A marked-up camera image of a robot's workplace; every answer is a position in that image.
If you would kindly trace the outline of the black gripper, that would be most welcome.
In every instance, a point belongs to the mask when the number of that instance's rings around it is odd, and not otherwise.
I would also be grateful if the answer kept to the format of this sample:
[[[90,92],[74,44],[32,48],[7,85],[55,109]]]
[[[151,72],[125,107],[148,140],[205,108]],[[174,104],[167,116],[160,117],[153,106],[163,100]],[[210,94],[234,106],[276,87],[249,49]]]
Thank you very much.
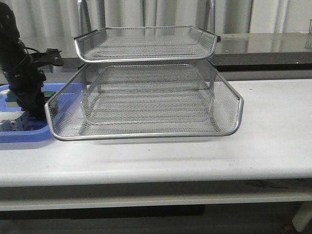
[[[24,109],[30,116],[46,119],[44,93],[41,90],[46,81],[44,72],[30,58],[25,58],[13,68],[4,70],[4,76],[10,90],[19,102],[24,102]]]

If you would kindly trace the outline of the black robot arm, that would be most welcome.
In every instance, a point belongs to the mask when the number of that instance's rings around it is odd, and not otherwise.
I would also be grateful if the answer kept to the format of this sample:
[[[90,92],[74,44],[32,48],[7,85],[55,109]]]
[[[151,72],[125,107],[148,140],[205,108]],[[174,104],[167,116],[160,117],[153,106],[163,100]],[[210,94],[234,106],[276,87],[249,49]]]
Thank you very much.
[[[17,96],[17,103],[30,116],[43,120],[45,100],[41,91],[46,80],[43,71],[32,63],[31,55],[20,40],[13,11],[0,4],[0,69],[9,83],[9,89]]]

